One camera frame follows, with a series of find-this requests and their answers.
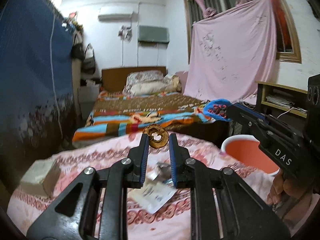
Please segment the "pink floral bedsheet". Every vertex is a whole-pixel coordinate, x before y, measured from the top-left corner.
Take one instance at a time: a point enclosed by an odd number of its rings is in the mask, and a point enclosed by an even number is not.
[[[57,159],[61,168],[61,175],[54,189],[54,198],[86,167],[92,166],[100,170],[126,157],[132,147],[139,145],[140,138],[141,133],[133,133],[52,156]],[[233,168],[266,201],[272,177],[255,168],[244,166],[221,152],[210,142],[182,134],[177,134],[177,139],[179,145],[186,147],[193,158],[202,161],[208,167],[218,170],[223,167]],[[168,145],[161,149],[149,148],[147,172],[151,171],[157,162],[170,162]],[[129,198],[127,203],[128,238],[130,240],[141,240],[141,237],[153,240],[190,239],[189,197],[188,189],[179,189],[155,214],[149,214]],[[13,223],[26,234],[30,225],[52,201],[53,199],[46,200],[28,195],[17,188],[10,199],[7,213]],[[97,224],[100,223],[100,213],[101,208],[98,211]],[[99,226],[96,226],[95,237],[99,235],[98,230]]]

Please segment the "pillow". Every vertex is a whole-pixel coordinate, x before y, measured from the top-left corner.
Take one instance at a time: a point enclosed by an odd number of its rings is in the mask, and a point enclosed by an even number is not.
[[[162,81],[140,82],[134,85],[125,86],[123,94],[126,96],[141,96],[177,91],[181,91],[179,77],[175,75],[166,75]]]
[[[141,72],[133,72],[127,76],[127,86],[141,82],[151,82],[163,80],[163,74],[160,70],[147,70]]]

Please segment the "window frame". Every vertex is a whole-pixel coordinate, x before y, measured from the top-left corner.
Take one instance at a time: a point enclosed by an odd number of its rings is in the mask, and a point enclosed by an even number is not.
[[[291,14],[291,11],[288,7],[286,0],[280,0],[284,17],[287,22],[289,35],[292,43],[293,52],[278,52],[276,53],[276,60],[284,62],[293,62],[293,63],[302,63],[301,61],[301,51],[300,43],[298,39],[298,34],[296,27],[294,25],[294,20]],[[186,14],[186,25],[187,25],[187,39],[188,39],[188,63],[190,63],[190,54],[191,54],[191,23],[190,23],[190,10],[188,0],[184,0],[185,14]]]

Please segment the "white cable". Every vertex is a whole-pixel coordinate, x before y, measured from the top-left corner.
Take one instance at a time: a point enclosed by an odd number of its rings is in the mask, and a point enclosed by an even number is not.
[[[138,28],[139,28],[139,12],[140,12],[140,4],[141,2],[138,3],[138,20],[137,20],[137,32],[138,32]],[[137,38],[137,67],[139,66],[139,42],[138,42],[138,38]]]
[[[50,36],[50,65],[51,65],[52,88],[53,88],[54,100],[56,102],[56,106],[57,106],[57,110],[58,110],[58,124],[59,124],[59,128],[60,128],[61,139],[62,139],[63,138],[63,134],[62,134],[62,127],[61,127],[61,123],[60,123],[60,109],[59,109],[56,89],[55,89],[55,85],[54,85],[53,63],[52,63],[52,37],[53,37],[55,20],[56,20],[56,16],[53,15],[52,32],[51,32],[51,36]]]
[[[158,66],[158,60],[159,60],[159,43],[157,43],[158,46],[158,56],[157,56],[157,66]]]
[[[122,39],[122,59],[121,59],[121,66],[123,66],[123,39]]]
[[[3,13],[4,13],[4,10],[5,10],[5,8],[7,7],[8,2],[9,2],[9,0],[7,0],[5,6],[4,6],[3,9],[2,9],[1,16],[0,16],[0,22],[1,22],[1,19],[2,19]]]
[[[286,114],[286,113],[290,112],[292,109],[299,110],[298,108],[292,107],[292,108],[290,108],[288,111],[286,111],[286,112],[283,113],[283,114]]]

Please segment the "black camera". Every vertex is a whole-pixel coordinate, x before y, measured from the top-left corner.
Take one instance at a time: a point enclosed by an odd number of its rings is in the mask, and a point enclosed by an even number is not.
[[[303,131],[306,144],[320,159],[320,74],[308,79],[308,114]]]

